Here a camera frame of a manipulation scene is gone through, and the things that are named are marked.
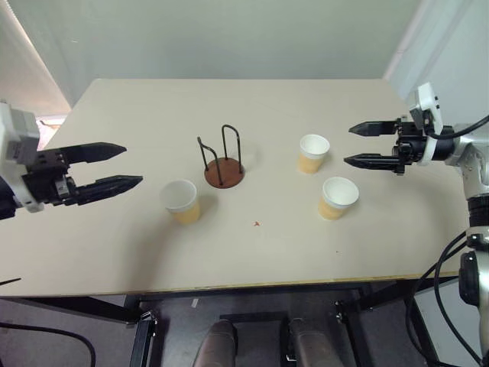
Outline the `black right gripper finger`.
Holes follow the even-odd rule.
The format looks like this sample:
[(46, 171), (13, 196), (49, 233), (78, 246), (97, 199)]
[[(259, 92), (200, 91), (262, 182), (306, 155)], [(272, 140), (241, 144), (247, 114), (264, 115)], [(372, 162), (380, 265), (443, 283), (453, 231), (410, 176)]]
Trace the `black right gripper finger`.
[(368, 170), (396, 170), (400, 165), (397, 156), (383, 156), (381, 154), (356, 154), (343, 159), (346, 164)]
[(350, 133), (364, 136), (377, 137), (380, 135), (394, 135), (397, 132), (398, 121), (369, 121), (362, 122), (348, 130)]

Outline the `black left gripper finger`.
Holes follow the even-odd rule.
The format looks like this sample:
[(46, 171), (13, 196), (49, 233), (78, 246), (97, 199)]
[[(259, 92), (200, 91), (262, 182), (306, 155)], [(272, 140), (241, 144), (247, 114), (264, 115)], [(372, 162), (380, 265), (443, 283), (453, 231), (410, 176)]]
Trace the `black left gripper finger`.
[(88, 204), (125, 193), (136, 187), (142, 176), (116, 175), (76, 189), (76, 204)]
[(127, 149), (121, 145), (107, 142), (96, 142), (62, 148), (62, 153), (69, 164), (89, 164), (106, 161), (126, 151)]

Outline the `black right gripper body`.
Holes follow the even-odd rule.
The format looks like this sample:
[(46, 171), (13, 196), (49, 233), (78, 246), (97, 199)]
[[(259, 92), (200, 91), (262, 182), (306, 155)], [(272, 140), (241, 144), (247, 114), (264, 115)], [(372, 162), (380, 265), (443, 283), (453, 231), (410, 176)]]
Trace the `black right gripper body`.
[(423, 156), (426, 136), (422, 129), (418, 129), (414, 122), (408, 122), (407, 118), (398, 118), (396, 133), (397, 140), (393, 146), (393, 156), (397, 158), (398, 163), (393, 172), (402, 176), (407, 165), (418, 162)]

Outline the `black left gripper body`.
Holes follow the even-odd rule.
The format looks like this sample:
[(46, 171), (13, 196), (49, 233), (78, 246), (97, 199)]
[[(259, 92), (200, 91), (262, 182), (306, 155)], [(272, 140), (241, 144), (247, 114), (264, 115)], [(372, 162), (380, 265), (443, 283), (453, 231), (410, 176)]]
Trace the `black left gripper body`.
[(67, 174), (71, 164), (80, 162), (81, 148), (39, 151), (22, 178), (37, 202), (53, 206), (74, 205), (77, 203), (77, 189), (74, 179)]

